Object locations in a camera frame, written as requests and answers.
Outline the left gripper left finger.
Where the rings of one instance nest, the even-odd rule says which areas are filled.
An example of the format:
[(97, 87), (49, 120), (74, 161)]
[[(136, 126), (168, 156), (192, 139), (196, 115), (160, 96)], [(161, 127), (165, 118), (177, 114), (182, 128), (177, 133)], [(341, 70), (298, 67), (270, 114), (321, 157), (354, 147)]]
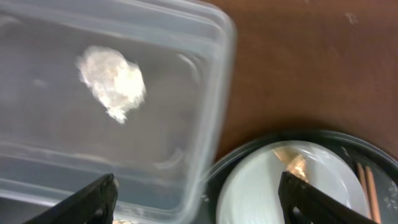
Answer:
[(112, 224), (118, 183), (105, 174), (25, 224)]

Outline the white tissue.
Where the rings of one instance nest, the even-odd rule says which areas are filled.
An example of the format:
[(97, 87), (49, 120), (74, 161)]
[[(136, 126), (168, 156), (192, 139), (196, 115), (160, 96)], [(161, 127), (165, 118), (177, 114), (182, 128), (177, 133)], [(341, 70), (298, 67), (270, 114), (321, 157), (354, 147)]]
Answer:
[(89, 46), (76, 60), (83, 82), (105, 108), (108, 116), (120, 124), (127, 114), (143, 104), (146, 86), (141, 69), (121, 52), (102, 46)]

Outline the wooden chopstick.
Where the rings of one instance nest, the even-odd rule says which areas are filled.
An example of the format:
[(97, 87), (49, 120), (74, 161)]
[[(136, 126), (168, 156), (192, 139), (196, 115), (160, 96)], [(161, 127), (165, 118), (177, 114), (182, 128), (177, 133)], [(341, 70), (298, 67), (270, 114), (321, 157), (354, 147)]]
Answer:
[(368, 185), (368, 196), (369, 196), (369, 205), (371, 207), (371, 216), (374, 222), (381, 224), (381, 214), (379, 210), (376, 184), (374, 181), (373, 172), (369, 166), (365, 167), (365, 172), (366, 172), (366, 180)]
[(366, 177), (365, 177), (364, 169), (363, 169), (363, 166), (359, 162), (356, 163), (356, 167), (357, 167), (357, 172), (358, 172), (358, 179), (359, 179), (359, 181), (361, 183), (361, 186), (363, 188), (363, 191), (364, 191), (364, 194), (365, 194), (365, 197), (366, 197), (366, 205), (367, 205), (367, 208), (368, 208), (368, 218), (372, 220), (373, 218), (372, 218), (372, 215), (371, 215), (371, 208), (369, 206), (368, 188), (367, 188), (367, 183), (366, 183)]

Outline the grey plate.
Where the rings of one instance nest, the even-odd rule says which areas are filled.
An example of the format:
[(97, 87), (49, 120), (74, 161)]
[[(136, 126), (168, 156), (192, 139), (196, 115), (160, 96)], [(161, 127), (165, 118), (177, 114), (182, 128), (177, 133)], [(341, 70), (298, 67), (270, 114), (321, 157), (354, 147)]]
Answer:
[(349, 165), (334, 152), (306, 141), (268, 144), (244, 158), (223, 185), (216, 210), (219, 224), (283, 223), (278, 186), (285, 171), (276, 150), (303, 155), (310, 184), (357, 213), (369, 215), (363, 188)]

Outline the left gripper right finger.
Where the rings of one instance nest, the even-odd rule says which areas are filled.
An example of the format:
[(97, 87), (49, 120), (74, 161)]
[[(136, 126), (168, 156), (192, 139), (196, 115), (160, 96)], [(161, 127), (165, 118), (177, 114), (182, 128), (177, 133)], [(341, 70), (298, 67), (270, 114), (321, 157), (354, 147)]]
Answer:
[(286, 224), (376, 224), (288, 171), (281, 175), (278, 196)]

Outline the gold snack wrapper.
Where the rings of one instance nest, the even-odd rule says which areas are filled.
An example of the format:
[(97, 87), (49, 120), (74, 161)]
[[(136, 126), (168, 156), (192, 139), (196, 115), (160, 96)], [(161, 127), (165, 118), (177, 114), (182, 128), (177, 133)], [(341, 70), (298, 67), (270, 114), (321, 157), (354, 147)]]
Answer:
[(285, 165), (286, 171), (308, 183), (307, 162), (301, 153), (291, 147), (278, 147), (273, 152)]

